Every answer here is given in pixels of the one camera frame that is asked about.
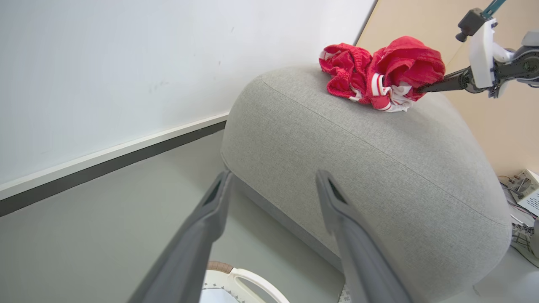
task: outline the wire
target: wire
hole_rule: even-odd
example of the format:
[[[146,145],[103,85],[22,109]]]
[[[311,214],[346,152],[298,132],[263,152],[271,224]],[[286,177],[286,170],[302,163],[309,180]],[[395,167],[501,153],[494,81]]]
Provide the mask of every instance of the wire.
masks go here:
[[[520,220],[517,219],[515,216],[511,215],[511,217],[513,217],[513,219],[517,220],[517,222],[519,222],[520,224],[524,224],[524,222],[520,221]]]
[[[508,188],[505,184],[503,184],[503,183],[501,183],[501,182],[500,182],[500,184],[503,185],[503,186],[502,186],[503,189],[508,189],[508,190],[514,192],[517,196],[521,195],[521,194],[519,194],[518,192],[512,190],[511,188]],[[537,219],[537,216],[534,215],[533,212],[527,210],[526,208],[524,208],[524,207],[522,207],[522,206],[520,206],[520,205],[518,205],[518,204],[515,204],[515,203],[513,203],[513,202],[511,202],[511,201],[509,201],[509,200],[507,200],[507,204],[511,205],[513,208],[516,208],[516,209],[522,211],[522,212],[525,213],[526,215],[531,216],[533,219]]]

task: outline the dark gray baseboard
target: dark gray baseboard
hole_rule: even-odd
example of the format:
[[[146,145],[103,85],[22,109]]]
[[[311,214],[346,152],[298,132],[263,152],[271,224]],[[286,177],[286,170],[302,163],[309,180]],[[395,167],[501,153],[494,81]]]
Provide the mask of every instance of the dark gray baseboard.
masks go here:
[[[0,200],[0,217],[140,160],[153,157],[178,146],[211,135],[224,129],[225,124],[226,121],[223,121],[195,130],[194,132],[168,139]]]

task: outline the gray fabric ottoman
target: gray fabric ottoman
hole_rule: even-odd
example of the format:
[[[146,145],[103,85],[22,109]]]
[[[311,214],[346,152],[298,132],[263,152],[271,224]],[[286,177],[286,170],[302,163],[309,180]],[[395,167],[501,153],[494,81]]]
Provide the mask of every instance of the gray fabric ottoman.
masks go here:
[[[331,96],[328,80],[317,66],[290,67],[243,90],[221,151],[243,191],[342,269],[314,182],[326,169],[430,301],[478,282],[505,254],[510,220],[459,113],[439,93],[383,113]]]

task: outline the laundry basket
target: laundry basket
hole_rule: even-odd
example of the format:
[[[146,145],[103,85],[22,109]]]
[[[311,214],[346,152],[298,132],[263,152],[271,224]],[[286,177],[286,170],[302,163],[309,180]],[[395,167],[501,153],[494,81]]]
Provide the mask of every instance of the laundry basket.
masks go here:
[[[265,303],[241,279],[257,285],[277,303],[289,303],[275,286],[261,276],[217,261],[208,263],[200,303]]]

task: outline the red cloth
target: red cloth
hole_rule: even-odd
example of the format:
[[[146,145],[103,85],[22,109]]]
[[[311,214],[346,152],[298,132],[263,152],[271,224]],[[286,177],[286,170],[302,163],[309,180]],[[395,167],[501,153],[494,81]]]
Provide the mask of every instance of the red cloth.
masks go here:
[[[351,90],[354,88],[365,96],[367,67],[372,59],[367,50],[341,43],[326,47],[320,57],[322,70],[331,75],[327,85],[330,94],[350,98],[356,95]]]
[[[439,81],[445,74],[440,53],[408,36],[394,40],[372,58],[360,47],[330,45],[319,61],[322,71],[332,76],[327,85],[330,94],[372,104],[382,111],[391,108],[391,85],[409,84],[412,88],[404,97],[417,101],[424,95],[417,92],[418,87]]]

